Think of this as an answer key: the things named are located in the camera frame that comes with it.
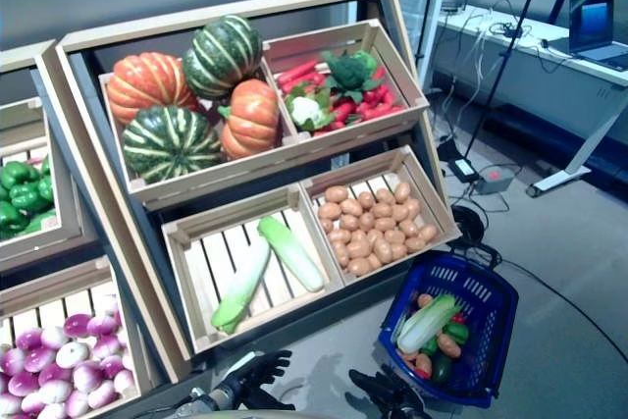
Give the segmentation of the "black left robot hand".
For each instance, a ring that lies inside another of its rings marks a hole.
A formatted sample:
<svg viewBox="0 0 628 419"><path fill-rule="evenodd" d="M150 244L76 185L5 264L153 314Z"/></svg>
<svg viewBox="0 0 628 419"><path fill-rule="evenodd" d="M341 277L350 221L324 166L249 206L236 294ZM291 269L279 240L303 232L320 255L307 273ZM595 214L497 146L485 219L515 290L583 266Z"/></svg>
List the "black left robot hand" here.
<svg viewBox="0 0 628 419"><path fill-rule="evenodd" d="M252 410L294 411L291 403L283 403L262 389L282 377L290 364L292 351L283 349L252 354L247 361L231 371L210 393L220 410L236 410L245 406Z"/></svg>

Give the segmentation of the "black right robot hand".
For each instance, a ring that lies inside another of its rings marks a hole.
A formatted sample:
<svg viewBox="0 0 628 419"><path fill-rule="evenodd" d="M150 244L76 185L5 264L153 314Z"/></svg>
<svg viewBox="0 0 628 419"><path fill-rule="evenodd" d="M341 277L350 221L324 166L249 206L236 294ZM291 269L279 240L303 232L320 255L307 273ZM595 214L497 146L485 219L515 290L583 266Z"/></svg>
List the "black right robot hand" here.
<svg viewBox="0 0 628 419"><path fill-rule="evenodd" d="M355 369L348 376L378 407L382 418L430 418L420 395L389 365L382 364L374 376Z"/></svg>

